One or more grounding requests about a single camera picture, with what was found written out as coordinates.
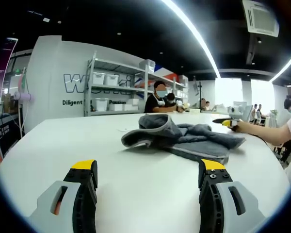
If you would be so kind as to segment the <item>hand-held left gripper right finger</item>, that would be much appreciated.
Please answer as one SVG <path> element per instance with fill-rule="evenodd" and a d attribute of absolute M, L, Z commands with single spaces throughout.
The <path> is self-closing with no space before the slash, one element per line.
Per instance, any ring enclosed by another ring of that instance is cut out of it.
<path fill-rule="evenodd" d="M 201 233 L 256 233 L 266 220 L 258 199 L 219 162 L 199 162 L 198 188 Z"/>

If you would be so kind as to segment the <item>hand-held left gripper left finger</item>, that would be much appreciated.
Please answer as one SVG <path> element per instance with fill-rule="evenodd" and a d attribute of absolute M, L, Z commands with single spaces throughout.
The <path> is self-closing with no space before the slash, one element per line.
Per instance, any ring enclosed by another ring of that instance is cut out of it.
<path fill-rule="evenodd" d="M 38 233 L 95 233 L 97 161 L 74 164 L 37 199 L 29 222 Z"/>

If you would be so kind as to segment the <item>person's right hand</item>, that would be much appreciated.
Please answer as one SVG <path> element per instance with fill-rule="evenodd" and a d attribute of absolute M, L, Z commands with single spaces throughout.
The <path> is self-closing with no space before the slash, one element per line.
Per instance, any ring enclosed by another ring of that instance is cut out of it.
<path fill-rule="evenodd" d="M 239 132 L 239 133 L 248 133 L 249 127 L 250 127 L 250 123 L 238 121 L 237 124 L 231 128 L 231 130 L 234 132 Z"/>

